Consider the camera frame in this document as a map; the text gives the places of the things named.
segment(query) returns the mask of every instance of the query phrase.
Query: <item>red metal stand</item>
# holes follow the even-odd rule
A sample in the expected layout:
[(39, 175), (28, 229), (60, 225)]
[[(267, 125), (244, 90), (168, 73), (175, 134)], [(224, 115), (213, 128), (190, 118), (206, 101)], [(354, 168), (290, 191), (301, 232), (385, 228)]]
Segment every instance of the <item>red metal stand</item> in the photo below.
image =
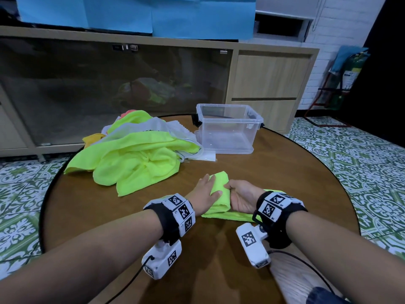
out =
[[(319, 100), (319, 98), (321, 98), (322, 93), (323, 93), (324, 91), (330, 92), (330, 95), (329, 95), (329, 97), (328, 97), (328, 100), (330, 99), (330, 97), (332, 96), (333, 93), (335, 93), (336, 91), (340, 91), (340, 90), (337, 90), (337, 89), (335, 89), (335, 88), (325, 87), (326, 84), (327, 84), (327, 82), (328, 82), (328, 80), (329, 80), (329, 77), (330, 77), (330, 76), (331, 76), (331, 73), (328, 73), (328, 76), (327, 76), (327, 78), (325, 79), (325, 81), (324, 81), (322, 87), (321, 87), (321, 88), (318, 88), (318, 90), (319, 90), (320, 92), (317, 94), (315, 100), (313, 101), (313, 103), (311, 104), (311, 106), (308, 108), (308, 110), (305, 112), (305, 114), (304, 114), (304, 119), (307, 120), (308, 122), (310, 122), (311, 124), (317, 126), (317, 127), (343, 127), (343, 128), (351, 127), (351, 125), (349, 125), (349, 124), (347, 124), (347, 123), (345, 123), (345, 122), (342, 122), (341, 120), (337, 119), (336, 117), (332, 117), (332, 118), (334, 118), (334, 119), (336, 119), (337, 121), (343, 123), (344, 125), (320, 125), (320, 124), (317, 124), (317, 123), (313, 122), (312, 120), (310, 120), (310, 119), (307, 117), (308, 112), (312, 109), (312, 107), (314, 107), (314, 106), (318, 106), (318, 107), (324, 107), (324, 106), (326, 106), (326, 103), (318, 103), (318, 102), (317, 102), (317, 101)], [(347, 95), (348, 93), (349, 93), (348, 90), (347, 90), (347, 91), (342, 91), (342, 94), (344, 94), (344, 95)]]

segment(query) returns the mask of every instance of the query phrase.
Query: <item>blue jeans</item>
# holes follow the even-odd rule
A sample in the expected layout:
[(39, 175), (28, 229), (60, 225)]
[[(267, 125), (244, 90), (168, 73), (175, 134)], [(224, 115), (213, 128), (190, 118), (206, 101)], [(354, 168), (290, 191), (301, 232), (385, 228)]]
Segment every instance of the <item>blue jeans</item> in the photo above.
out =
[(315, 287), (306, 299), (306, 304), (347, 304), (350, 303), (322, 287)]

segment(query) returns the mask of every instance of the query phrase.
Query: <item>black cable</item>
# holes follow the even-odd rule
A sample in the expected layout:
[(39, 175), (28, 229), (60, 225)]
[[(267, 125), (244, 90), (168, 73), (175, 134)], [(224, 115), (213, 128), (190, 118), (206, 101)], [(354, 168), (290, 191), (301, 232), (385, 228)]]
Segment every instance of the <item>black cable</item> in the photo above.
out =
[(126, 284), (126, 286), (124, 288), (121, 289), (121, 291), (119, 291), (119, 293), (117, 293), (115, 296), (113, 296), (110, 300), (108, 300), (108, 302), (106, 302), (105, 304), (109, 304), (111, 303), (113, 300), (115, 300), (121, 293), (123, 293), (125, 291), (125, 289), (128, 288), (128, 286), (136, 279), (136, 277), (139, 275), (139, 273), (142, 271), (143, 267), (146, 265), (146, 263), (149, 260), (154, 260), (155, 257), (153, 257), (152, 255), (150, 255), (145, 262), (143, 263), (142, 267), (138, 270), (138, 272), (135, 274), (135, 276), (132, 278), (132, 280), (130, 280), (130, 282), (128, 284)]
[(328, 284), (328, 282), (326, 281), (326, 279), (324, 279), (323, 276), (322, 276), (313, 266), (311, 266), (311, 265), (310, 265), (309, 263), (307, 263), (306, 261), (302, 260), (300, 257), (297, 257), (297, 256), (295, 256), (295, 255), (292, 255), (292, 254), (290, 254), (290, 253), (288, 253), (288, 252), (285, 252), (285, 251), (283, 251), (283, 250), (268, 250), (268, 251), (267, 251), (267, 254), (269, 254), (269, 255), (270, 255), (270, 254), (273, 254), (273, 253), (283, 253), (283, 254), (289, 255), (289, 256), (291, 256), (291, 257), (294, 257), (295, 259), (297, 259), (297, 260), (301, 261), (302, 263), (306, 264), (308, 267), (310, 267), (310, 268), (312, 269), (312, 271), (314, 271), (314, 272), (324, 281), (324, 283), (328, 286), (329, 290), (330, 290), (333, 294), (335, 294), (335, 292), (333, 291), (332, 287)]

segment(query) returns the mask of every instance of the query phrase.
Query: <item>plastic container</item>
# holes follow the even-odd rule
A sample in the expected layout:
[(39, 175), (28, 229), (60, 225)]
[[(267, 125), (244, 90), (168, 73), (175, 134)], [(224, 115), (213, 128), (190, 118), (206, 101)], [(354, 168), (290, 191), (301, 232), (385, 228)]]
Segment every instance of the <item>plastic container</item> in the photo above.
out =
[(205, 150), (216, 153), (248, 154), (263, 117), (244, 104), (198, 104), (202, 125), (195, 132)]

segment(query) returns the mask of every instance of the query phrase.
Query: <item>table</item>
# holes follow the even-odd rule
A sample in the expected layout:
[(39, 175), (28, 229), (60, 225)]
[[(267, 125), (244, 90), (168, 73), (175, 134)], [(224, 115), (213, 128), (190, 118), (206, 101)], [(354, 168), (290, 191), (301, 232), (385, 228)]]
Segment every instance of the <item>table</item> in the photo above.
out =
[[(189, 115), (164, 117), (195, 131)], [(41, 216), (41, 237), (48, 251), (111, 220), (142, 210), (163, 195), (186, 195), (206, 173), (226, 171), (264, 189), (283, 190), (304, 201), (307, 209), (359, 233), (350, 199), (336, 177), (316, 157), (284, 136), (261, 128), (249, 155), (217, 154), (217, 162), (182, 163), (179, 173), (117, 197), (115, 186), (94, 183), (88, 172), (60, 175), (47, 194)], [(153, 281), (143, 271), (113, 303), (284, 303), (267, 267), (253, 268), (236, 236), (241, 222), (197, 218), (181, 239), (183, 251), (163, 279)], [(133, 277), (137, 260), (91, 303), (105, 303)]]

